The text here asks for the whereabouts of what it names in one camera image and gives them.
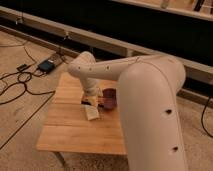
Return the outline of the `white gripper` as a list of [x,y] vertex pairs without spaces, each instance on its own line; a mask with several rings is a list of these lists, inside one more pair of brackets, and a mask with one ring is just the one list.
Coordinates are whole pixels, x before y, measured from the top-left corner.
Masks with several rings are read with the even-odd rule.
[[94,101],[99,103],[99,98],[103,96],[99,85],[86,85],[83,87],[83,95],[81,100]]

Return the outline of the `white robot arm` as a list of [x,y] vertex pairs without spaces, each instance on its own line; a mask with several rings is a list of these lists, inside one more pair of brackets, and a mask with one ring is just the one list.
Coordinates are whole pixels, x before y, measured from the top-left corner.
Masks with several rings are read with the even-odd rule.
[[188,171],[176,95],[186,72],[170,55],[142,55],[97,62],[89,52],[68,67],[85,94],[99,79],[117,82],[117,105],[130,171]]

